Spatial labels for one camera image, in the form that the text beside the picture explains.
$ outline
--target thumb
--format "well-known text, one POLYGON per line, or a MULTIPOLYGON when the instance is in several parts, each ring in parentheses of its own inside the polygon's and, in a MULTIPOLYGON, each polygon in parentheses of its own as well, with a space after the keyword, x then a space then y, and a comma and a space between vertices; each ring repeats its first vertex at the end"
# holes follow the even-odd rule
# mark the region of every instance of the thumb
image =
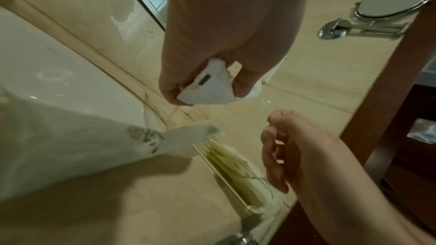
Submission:
POLYGON ((238 98, 247 96, 256 82, 264 75, 264 72, 253 72, 244 67, 233 80, 233 93, 238 98))

